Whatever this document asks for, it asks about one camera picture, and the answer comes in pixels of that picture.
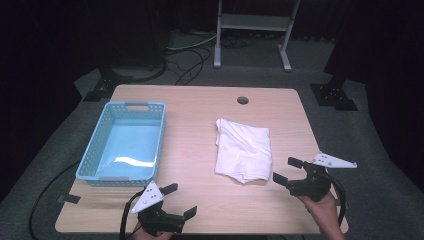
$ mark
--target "shelf leg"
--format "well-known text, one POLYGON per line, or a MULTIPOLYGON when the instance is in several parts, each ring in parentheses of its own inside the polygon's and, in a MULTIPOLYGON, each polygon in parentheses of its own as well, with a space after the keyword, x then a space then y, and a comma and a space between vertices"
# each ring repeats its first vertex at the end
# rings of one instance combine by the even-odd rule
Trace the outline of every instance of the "shelf leg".
POLYGON ((287 26, 287 31, 284 34, 283 44, 278 44, 278 50, 280 51, 281 60, 283 61, 284 70, 286 72, 291 72, 292 68, 289 62, 289 58, 287 57, 286 48, 290 39, 290 34, 293 29, 294 21, 296 19, 297 9, 299 9, 300 0, 296 0, 293 6, 293 10, 290 16, 290 22, 287 26))
POLYGON ((222 0, 219 0, 218 4, 218 16, 216 24, 216 43, 213 66, 215 68, 221 67, 221 16, 222 16, 222 0))

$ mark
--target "gray carpet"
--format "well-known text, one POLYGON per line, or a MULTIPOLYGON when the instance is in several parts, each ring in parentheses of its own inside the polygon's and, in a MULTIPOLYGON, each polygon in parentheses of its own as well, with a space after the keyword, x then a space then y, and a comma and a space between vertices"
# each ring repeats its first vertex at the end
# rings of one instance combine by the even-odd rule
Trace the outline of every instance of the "gray carpet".
MULTIPOLYGON (((175 35, 173 46, 185 46, 199 39, 175 35)), ((276 40, 253 39, 246 42, 251 45, 241 49, 223 49, 221 69, 212 67, 212 52, 201 73, 188 85, 297 90, 320 150, 359 165, 358 169, 329 170, 346 190, 349 203, 346 218, 350 226, 347 239, 424 239, 424 194, 388 158, 368 114, 365 86, 352 81, 344 85, 346 94, 359 111, 319 107, 314 98, 309 84, 327 83, 331 78, 323 73, 323 69, 333 43, 291 40, 287 52, 293 72, 286 73, 276 40)), ((183 69, 190 68, 200 58, 192 52, 185 52, 167 59, 170 69, 144 84, 173 85, 183 69)), ((154 71, 123 70, 123 73, 148 76, 154 71)), ((99 77, 98 71, 93 70, 76 79, 75 85, 85 96, 94 88, 99 77)), ((45 143, 0 204, 0 239, 31 239, 28 219, 37 196, 62 170, 81 159, 106 102, 107 99, 81 102, 45 143)), ((69 191, 75 170, 76 167, 73 167, 60 176, 40 199, 33 216, 35 235, 38 239, 118 239, 117 234, 61 234, 55 230, 54 224, 62 207, 57 198, 69 191)), ((285 237, 301 239, 300 236, 285 237)), ((305 238, 322 239, 319 235, 306 235, 305 238)), ((268 239, 282 238, 268 236, 268 239)))

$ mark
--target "cable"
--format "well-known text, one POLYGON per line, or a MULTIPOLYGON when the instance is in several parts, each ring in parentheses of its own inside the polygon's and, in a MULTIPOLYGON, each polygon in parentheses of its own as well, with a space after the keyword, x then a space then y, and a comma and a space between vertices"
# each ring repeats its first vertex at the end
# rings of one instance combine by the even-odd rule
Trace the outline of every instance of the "cable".
POLYGON ((34 205, 32 206, 32 210, 31 210, 31 214, 29 215, 29 220, 28 220, 28 228, 29 228, 29 234, 31 235, 32 239, 38 239, 35 234, 34 231, 32 229, 32 218, 34 216, 34 212, 35 209, 37 208, 38 202, 40 201, 41 197, 44 195, 44 193, 47 191, 47 189, 60 177, 62 176, 62 174, 64 174, 65 172, 67 172, 69 169, 73 168, 74 166, 78 165, 80 163, 80 161, 73 163, 72 165, 70 165, 69 167, 65 168, 62 172, 60 172, 58 175, 56 175, 56 177, 54 177, 49 184, 47 184, 47 186, 43 189, 43 191, 41 191, 41 193, 38 195, 37 199, 35 200, 34 205))
POLYGON ((124 212, 122 213, 121 228, 119 229, 119 239, 120 240, 128 239, 128 238, 125 237, 125 229, 127 227, 128 212, 130 211, 131 203, 134 201, 135 198, 140 197, 141 194, 143 194, 143 192, 144 192, 144 189, 142 191, 140 191, 140 192, 137 192, 125 204, 124 212))
MULTIPOLYGON (((192 66, 188 70, 185 70, 185 72, 183 74, 181 74, 181 75, 179 75, 177 72, 175 72, 174 70, 172 70, 171 68, 169 68, 172 72, 174 72, 177 75, 179 75, 179 78, 175 82, 175 85, 183 85, 183 86, 185 86, 185 85, 189 84, 190 82, 192 82, 200 74, 200 72, 202 71, 204 62, 211 56, 211 52, 208 49, 206 49, 206 48, 196 48, 196 49, 201 49, 203 51, 206 51, 207 56, 204 58, 199 52, 195 51, 194 49, 184 49, 184 50, 178 50, 178 51, 171 51, 170 53, 168 53, 168 55, 174 55, 174 54, 179 54, 179 53, 182 53, 182 52, 192 52, 192 53, 196 54, 200 58, 200 62, 198 62, 197 64, 195 64, 194 66, 192 66), (200 65, 199 71, 194 76, 191 76, 192 70, 195 69, 196 67, 198 67, 199 65, 200 65), (188 73, 190 73, 190 79, 188 79, 187 81, 184 81, 183 82, 183 80, 182 80, 183 77, 185 75, 187 75, 188 73)), ((171 63, 176 64, 178 66, 178 68, 181 69, 180 66, 177 63, 174 63, 174 62, 171 62, 171 63)))
POLYGON ((140 228, 142 228, 141 225, 137 229, 135 229, 130 235, 128 235, 127 238, 125 238, 125 239, 130 239, 130 237, 132 237, 132 235, 134 235, 134 233, 136 233, 138 230, 140 230, 140 228))
POLYGON ((207 43, 207 42, 209 42, 209 41, 212 41, 212 40, 213 40, 213 39, 215 39, 215 38, 216 38, 216 34, 215 34, 213 37, 209 38, 209 39, 206 39, 206 40, 201 41, 201 42, 199 42, 199 43, 193 44, 193 45, 191 45, 191 46, 187 46, 187 47, 178 47, 178 48, 171 48, 171 47, 167 47, 166 49, 168 49, 168 50, 172 50, 172 51, 175 51, 175 50, 185 50, 185 49, 190 49, 190 48, 194 48, 194 47, 197 47, 197 46, 203 45, 203 44, 205 44, 205 43, 207 43))
POLYGON ((340 200, 340 212, 339 212, 338 222, 339 222, 339 225, 341 225, 346 213, 346 193, 343 188, 343 185, 336 178, 332 177, 329 174, 322 174, 322 173, 317 173, 317 174, 323 178, 328 179, 333 184, 334 189, 336 190, 337 196, 340 200))

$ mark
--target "basket handle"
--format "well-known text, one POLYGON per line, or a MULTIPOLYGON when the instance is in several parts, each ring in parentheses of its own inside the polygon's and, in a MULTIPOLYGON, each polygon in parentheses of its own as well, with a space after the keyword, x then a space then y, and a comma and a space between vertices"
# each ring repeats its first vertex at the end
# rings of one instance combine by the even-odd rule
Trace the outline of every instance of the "basket handle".
POLYGON ((125 102, 128 111, 148 111, 148 102, 125 102))
POLYGON ((121 181, 121 182, 128 182, 130 179, 129 177, 99 177, 99 181, 121 181))

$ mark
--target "table grommet hole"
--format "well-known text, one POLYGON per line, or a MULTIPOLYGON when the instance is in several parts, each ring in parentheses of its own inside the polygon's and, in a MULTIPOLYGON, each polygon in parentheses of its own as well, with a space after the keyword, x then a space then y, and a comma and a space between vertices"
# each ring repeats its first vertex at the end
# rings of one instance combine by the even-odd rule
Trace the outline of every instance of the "table grommet hole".
POLYGON ((240 103, 241 105, 246 105, 249 103, 249 99, 247 97, 238 97, 237 98, 237 102, 240 103))

